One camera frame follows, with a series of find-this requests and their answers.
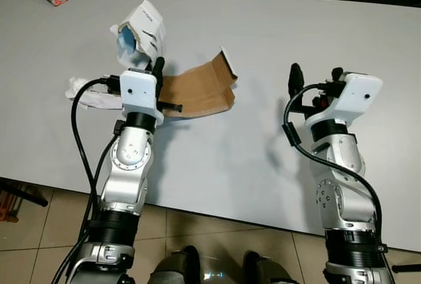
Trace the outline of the black chair foot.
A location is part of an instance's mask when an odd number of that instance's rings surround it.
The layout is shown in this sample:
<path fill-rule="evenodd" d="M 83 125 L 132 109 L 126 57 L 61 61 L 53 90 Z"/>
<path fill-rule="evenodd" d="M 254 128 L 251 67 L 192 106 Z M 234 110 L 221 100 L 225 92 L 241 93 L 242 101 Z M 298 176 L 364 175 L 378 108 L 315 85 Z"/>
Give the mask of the black chair foot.
<path fill-rule="evenodd" d="M 415 265 L 393 265 L 391 271 L 400 274 L 400 273 L 412 273 L 412 272 L 421 272 L 421 264 Z"/>

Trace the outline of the robot right leg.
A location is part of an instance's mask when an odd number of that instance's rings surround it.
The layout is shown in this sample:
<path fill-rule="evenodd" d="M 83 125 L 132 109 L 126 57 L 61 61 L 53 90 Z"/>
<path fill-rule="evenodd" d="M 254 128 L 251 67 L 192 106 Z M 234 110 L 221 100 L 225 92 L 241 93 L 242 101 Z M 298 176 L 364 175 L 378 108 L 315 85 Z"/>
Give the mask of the robot right leg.
<path fill-rule="evenodd" d="M 245 284 L 298 284 L 286 269 L 255 251 L 247 251 L 243 258 Z"/>

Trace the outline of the white paper box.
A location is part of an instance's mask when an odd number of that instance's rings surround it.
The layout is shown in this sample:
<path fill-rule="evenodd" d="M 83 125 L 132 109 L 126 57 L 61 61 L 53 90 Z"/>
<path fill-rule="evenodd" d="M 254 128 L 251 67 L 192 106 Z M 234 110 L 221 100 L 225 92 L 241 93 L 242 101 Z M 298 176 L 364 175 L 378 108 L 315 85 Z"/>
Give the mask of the white paper box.
<path fill-rule="evenodd" d="M 110 28 L 116 37 L 116 58 L 125 68 L 142 68 L 164 55 L 166 30 L 159 11 L 144 0 L 123 22 Z"/>

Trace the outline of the robot left leg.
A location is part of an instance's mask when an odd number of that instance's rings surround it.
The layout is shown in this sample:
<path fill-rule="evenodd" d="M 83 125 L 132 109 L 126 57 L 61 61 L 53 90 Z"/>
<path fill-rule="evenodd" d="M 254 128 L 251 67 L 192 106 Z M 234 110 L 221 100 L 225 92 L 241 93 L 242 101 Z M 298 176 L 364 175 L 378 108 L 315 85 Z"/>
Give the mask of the robot left leg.
<path fill-rule="evenodd" d="M 187 245 L 157 263 L 147 284 L 201 284 L 201 274 L 199 253 Z"/>

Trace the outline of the robot leg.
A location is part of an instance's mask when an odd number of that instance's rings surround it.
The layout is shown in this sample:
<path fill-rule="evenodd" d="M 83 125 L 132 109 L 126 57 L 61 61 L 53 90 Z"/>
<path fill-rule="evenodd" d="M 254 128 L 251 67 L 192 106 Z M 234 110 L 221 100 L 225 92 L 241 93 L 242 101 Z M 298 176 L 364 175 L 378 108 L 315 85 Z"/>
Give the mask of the robot leg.
<path fill-rule="evenodd" d="M 286 269 L 255 251 L 247 251 L 243 258 L 245 284 L 298 284 Z"/>
<path fill-rule="evenodd" d="M 157 263 L 147 284 L 201 284 L 201 274 L 199 253 L 187 245 Z"/>

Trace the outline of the crumpled white tissue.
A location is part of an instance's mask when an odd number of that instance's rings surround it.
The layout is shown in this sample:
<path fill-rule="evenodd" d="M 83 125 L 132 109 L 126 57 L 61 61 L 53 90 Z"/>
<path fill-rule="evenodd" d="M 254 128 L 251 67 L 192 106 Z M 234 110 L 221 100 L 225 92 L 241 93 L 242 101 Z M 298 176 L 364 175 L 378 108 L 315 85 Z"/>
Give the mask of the crumpled white tissue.
<path fill-rule="evenodd" d="M 71 103 L 75 99 L 76 94 L 81 90 L 89 79 L 72 77 L 68 80 L 68 89 L 65 95 Z M 104 91 L 94 91 L 93 87 L 89 88 L 81 96 L 79 104 L 86 108 L 97 108 L 105 110 L 122 110 L 123 104 L 120 95 L 113 95 Z"/>

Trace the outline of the brown cardboard piece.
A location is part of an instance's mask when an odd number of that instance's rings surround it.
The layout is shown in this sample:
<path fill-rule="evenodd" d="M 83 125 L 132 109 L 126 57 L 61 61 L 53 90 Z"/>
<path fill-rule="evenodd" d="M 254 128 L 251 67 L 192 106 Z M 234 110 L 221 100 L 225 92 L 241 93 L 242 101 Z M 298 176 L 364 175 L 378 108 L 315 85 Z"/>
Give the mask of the brown cardboard piece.
<path fill-rule="evenodd" d="M 179 76 L 165 76 L 160 103 L 181 106 L 180 112 L 165 108 L 162 112 L 168 118 L 202 118 L 226 112 L 234 106 L 232 91 L 237 76 L 221 49 L 213 60 L 184 71 Z"/>

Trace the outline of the black chair legs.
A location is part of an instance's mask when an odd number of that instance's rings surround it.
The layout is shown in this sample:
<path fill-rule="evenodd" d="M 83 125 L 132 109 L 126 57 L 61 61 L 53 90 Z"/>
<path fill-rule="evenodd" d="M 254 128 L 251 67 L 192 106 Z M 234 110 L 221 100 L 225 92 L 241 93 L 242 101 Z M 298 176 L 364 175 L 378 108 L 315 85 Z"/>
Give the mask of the black chair legs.
<path fill-rule="evenodd" d="M 0 222 L 18 223 L 17 214 L 23 202 L 32 202 L 42 208 L 49 205 L 36 188 L 0 177 Z"/>

